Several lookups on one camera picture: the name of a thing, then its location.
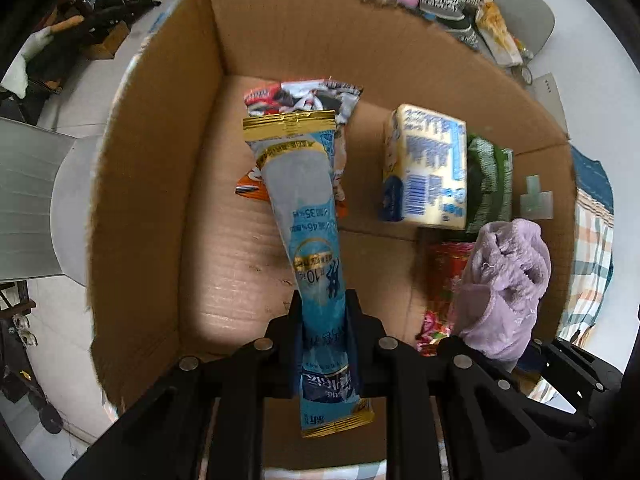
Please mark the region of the red snack bag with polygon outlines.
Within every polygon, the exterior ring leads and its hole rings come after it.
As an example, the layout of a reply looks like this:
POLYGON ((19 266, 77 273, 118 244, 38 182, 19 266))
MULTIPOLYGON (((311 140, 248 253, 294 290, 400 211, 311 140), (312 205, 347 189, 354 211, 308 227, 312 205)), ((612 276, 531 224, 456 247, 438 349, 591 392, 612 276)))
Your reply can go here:
POLYGON ((462 277, 473 246, 468 242, 446 242, 427 247, 426 307, 420 333, 416 335, 416 350, 421 356, 434 356, 439 343, 451 334, 454 286, 462 277))

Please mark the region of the purple soft cloth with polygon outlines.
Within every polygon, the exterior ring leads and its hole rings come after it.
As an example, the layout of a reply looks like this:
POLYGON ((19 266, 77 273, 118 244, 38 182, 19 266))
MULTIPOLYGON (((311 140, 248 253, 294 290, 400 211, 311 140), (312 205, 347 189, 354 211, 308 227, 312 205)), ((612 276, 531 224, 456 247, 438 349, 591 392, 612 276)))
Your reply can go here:
POLYGON ((451 333, 510 372, 528 346, 551 271, 537 223, 485 224, 454 286, 451 333))

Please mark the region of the yellow tissue pack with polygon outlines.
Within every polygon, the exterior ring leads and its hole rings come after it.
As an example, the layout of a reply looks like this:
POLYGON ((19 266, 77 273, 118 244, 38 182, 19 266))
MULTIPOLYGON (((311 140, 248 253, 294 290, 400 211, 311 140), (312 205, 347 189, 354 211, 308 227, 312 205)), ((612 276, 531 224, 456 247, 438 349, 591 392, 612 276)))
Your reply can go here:
POLYGON ((410 104, 384 130, 382 218, 424 228, 466 225, 466 123, 410 104))

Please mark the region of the blue long snack pouch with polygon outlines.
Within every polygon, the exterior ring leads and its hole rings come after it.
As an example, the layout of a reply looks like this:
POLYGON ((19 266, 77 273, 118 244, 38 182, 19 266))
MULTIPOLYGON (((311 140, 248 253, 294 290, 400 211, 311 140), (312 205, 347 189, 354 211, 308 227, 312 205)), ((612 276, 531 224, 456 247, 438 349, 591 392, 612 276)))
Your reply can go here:
POLYGON ((346 289, 332 185, 320 134, 248 140, 302 298, 300 429, 320 438, 374 419, 360 398, 347 354, 346 289))

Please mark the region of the green snack bag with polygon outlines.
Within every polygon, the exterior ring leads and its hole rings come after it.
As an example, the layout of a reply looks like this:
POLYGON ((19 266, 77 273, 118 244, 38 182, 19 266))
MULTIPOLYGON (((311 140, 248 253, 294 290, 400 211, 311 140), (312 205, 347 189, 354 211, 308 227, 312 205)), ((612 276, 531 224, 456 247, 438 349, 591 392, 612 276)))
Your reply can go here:
POLYGON ((466 144, 468 234, 495 221, 512 219, 513 152, 470 133, 466 144))

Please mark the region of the orange cartoon snack bag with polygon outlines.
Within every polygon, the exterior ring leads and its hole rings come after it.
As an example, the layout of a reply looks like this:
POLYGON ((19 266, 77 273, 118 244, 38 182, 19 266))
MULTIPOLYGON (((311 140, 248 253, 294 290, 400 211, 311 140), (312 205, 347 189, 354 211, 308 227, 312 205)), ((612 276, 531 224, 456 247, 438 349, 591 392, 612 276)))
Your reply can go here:
POLYGON ((346 167, 345 128, 355 110, 362 89, 329 79, 282 81, 264 84, 243 96, 250 129, 248 140, 292 139, 318 132, 320 142, 332 162, 331 170, 336 213, 347 214, 341 180, 346 167))

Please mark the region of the plaid checkered tablecloth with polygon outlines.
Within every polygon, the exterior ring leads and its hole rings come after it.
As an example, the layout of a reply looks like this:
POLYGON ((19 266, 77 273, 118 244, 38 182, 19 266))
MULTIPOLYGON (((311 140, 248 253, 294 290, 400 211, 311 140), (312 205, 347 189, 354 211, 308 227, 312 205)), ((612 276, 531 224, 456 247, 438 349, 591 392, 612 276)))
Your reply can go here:
POLYGON ((572 149, 576 181, 575 244, 567 304, 556 334, 587 345, 611 283, 614 238, 613 189, 603 166, 572 149))

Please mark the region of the open brown cardboard box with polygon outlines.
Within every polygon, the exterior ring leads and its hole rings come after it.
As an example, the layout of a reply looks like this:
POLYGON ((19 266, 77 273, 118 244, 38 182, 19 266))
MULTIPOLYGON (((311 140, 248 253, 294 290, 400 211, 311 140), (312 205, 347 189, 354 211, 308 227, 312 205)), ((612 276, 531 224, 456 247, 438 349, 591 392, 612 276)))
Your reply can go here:
POLYGON ((119 420, 79 479, 257 479, 384 458, 439 476, 571 479, 578 426, 410 346, 424 243, 378 220, 384 129, 410 103, 538 176, 570 292, 576 177, 556 121, 511 78, 404 11, 362 0, 179 0, 134 58, 105 131, 89 224, 92 357, 119 420))

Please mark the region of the grey chair at left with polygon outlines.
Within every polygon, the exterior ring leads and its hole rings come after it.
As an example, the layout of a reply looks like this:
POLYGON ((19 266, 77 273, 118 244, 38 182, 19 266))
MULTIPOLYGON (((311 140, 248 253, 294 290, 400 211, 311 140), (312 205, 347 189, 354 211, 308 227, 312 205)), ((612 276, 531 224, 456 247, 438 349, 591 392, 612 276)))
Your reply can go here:
POLYGON ((87 283, 92 177, 102 136, 1 121, 1 278, 87 283))

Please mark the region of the yellow white package on chair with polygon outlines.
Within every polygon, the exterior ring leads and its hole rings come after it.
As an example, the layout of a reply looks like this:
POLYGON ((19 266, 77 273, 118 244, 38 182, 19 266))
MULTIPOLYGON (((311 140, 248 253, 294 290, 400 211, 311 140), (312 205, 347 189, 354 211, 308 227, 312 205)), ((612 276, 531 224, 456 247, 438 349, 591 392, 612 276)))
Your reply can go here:
POLYGON ((475 25, 500 67, 514 67, 523 63, 516 45, 495 0, 480 0, 475 25))

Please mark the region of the black white patterned bag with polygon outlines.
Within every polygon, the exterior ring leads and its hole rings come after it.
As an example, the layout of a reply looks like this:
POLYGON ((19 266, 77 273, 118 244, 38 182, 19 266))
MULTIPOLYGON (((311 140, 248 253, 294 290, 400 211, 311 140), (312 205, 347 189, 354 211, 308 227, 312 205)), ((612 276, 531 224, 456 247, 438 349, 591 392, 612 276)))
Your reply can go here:
POLYGON ((475 17, 482 4, 482 0, 418 0, 418 9, 424 15, 433 15, 454 39, 478 51, 475 17))

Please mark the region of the white goose plush toy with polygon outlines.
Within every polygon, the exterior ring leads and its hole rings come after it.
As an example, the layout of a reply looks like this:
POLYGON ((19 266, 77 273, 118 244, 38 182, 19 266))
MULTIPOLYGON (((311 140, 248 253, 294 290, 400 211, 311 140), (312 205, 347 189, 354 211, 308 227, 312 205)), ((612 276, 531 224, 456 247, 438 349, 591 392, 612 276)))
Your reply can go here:
POLYGON ((43 27, 33 32, 18 51, 13 62, 1 81, 1 90, 11 92, 14 96, 24 99, 28 86, 27 64, 53 40, 59 32, 65 32, 85 21, 82 15, 72 16, 61 23, 43 27))

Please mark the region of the grey chair by wall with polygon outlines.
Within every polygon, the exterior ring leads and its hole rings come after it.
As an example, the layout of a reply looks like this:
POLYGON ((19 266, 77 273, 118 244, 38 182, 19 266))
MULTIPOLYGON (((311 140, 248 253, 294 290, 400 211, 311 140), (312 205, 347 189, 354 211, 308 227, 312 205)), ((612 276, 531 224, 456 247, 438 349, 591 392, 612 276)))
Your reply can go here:
POLYGON ((555 26, 554 14, 544 0, 495 0, 506 27, 536 56, 548 42, 555 26))

